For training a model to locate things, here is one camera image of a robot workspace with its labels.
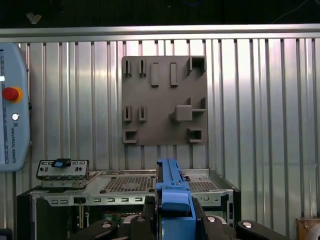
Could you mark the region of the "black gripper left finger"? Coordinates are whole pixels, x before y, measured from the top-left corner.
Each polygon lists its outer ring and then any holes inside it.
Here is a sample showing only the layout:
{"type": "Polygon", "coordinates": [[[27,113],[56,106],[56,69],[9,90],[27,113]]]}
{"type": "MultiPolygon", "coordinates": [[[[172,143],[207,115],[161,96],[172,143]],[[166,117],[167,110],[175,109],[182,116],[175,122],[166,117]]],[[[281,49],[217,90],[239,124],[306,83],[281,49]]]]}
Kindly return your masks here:
{"type": "Polygon", "coordinates": [[[156,238],[155,198],[147,196],[140,215],[130,215],[123,224],[99,220],[74,234],[72,240],[154,240],[156,238]]]}

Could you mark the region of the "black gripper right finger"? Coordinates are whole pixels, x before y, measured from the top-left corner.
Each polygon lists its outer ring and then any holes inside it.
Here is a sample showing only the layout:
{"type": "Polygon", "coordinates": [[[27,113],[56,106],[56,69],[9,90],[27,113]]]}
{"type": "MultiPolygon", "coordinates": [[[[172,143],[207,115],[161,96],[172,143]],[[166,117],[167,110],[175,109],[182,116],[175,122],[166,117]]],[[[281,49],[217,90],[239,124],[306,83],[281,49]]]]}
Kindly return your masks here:
{"type": "Polygon", "coordinates": [[[192,200],[196,216],[197,240],[286,240],[287,237],[252,220],[239,221],[235,227],[218,217],[206,215],[198,199],[192,200]]]}

